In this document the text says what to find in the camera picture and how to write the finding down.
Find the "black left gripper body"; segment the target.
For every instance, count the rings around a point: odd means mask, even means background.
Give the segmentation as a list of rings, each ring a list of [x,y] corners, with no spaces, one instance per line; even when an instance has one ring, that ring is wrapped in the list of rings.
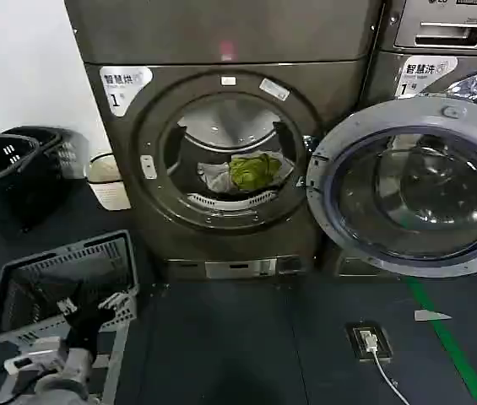
[[[80,306],[75,312],[65,316],[70,326],[66,337],[69,348],[97,350],[97,336],[103,324],[112,321],[115,311],[112,308],[99,307],[98,304]]]

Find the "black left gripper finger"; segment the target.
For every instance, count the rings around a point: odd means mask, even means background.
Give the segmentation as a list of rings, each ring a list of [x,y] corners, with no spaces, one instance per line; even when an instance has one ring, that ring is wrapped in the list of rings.
[[[97,305],[99,315],[116,315],[127,310],[127,294],[117,292]]]
[[[67,297],[56,302],[57,308],[64,316],[69,316],[78,310],[78,306],[71,297]]]

